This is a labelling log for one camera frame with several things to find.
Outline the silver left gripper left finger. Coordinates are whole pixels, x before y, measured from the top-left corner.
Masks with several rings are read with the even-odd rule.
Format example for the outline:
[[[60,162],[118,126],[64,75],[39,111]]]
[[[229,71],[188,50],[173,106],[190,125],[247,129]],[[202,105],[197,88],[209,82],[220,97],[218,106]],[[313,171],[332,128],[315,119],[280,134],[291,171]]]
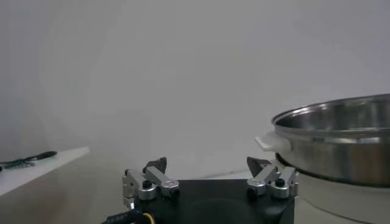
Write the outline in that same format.
[[[166,157],[149,161],[141,171],[126,169],[122,175],[122,201],[127,209],[134,209],[136,200],[152,201],[157,193],[165,198],[177,198],[180,195],[180,183],[168,177],[165,172],[168,165]]]

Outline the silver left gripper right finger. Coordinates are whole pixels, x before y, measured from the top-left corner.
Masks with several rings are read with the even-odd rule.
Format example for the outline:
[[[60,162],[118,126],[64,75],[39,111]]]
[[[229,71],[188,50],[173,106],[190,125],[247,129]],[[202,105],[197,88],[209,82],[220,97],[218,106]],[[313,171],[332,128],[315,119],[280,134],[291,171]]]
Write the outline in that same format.
[[[284,200],[296,197],[299,188],[299,174],[293,167],[281,170],[266,159],[247,157],[252,178],[247,180],[247,195],[251,200],[270,193],[271,197]]]

